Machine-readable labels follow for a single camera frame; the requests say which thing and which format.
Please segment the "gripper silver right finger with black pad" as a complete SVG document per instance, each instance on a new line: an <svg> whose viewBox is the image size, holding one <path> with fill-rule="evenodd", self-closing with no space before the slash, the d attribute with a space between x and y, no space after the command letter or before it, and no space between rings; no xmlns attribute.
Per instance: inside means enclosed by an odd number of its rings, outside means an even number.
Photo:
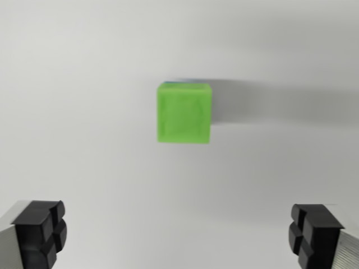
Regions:
<svg viewBox="0 0 359 269"><path fill-rule="evenodd" d="M358 268L358 220L338 205L294 204L288 240L304 269Z"/></svg>

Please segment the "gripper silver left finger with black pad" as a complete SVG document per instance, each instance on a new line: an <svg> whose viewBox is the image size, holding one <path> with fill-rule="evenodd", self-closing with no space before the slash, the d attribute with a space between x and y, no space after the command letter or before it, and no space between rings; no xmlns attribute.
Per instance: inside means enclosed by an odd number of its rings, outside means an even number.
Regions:
<svg viewBox="0 0 359 269"><path fill-rule="evenodd" d="M64 215L62 201L17 201L1 216L1 268L52 268L67 239Z"/></svg>

